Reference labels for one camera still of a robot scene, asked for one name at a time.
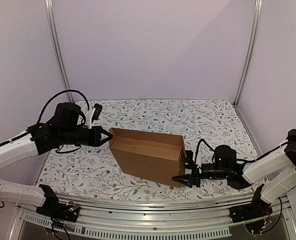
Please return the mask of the brown cardboard box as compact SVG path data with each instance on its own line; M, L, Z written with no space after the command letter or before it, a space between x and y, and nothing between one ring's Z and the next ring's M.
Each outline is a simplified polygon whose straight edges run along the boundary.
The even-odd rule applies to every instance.
M110 151L122 172L173 187L172 178L185 174L183 136L168 133L110 128Z

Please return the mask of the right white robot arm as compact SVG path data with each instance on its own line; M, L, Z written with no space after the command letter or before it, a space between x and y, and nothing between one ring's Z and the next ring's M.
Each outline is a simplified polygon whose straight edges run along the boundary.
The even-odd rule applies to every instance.
M211 163L198 165L198 151L187 150L185 168L191 172L172 180L189 188L200 187L202 179L226 180L231 188L242 190L279 171L273 180L256 189L246 208L250 218L257 218L278 197L296 187L296 129L288 132L285 142L254 160L238 159L236 150L227 145L219 145L212 152Z

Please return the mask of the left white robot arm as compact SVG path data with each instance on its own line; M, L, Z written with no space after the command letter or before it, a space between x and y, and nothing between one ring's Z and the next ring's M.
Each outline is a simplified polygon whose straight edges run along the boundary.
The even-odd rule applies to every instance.
M99 147L113 138L101 126L93 126L102 106L83 113L81 107L64 102L56 106L46 123L37 122L19 135L0 143L0 170L21 160L40 156L64 145ZM62 213L57 195L48 185L24 185L0 179L0 202L41 207L51 217Z

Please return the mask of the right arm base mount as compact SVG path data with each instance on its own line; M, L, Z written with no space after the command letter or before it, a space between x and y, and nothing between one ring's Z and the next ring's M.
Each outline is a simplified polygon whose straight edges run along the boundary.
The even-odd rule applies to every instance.
M233 223L261 218L261 220L247 223L245 225L246 230L252 235L263 233L268 223L268 220L264 220L263 217L266 216L269 219L272 214L271 204L264 202L260 198L263 187L264 184L256 189L250 203L229 208L229 216Z

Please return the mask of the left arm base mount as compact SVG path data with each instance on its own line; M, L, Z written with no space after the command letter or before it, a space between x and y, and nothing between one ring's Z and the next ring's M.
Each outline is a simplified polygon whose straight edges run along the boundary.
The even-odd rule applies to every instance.
M36 208L36 213L58 220L77 222L80 212L78 203L73 201L60 203L57 195L48 185L40 184L39 187L44 192L45 202Z

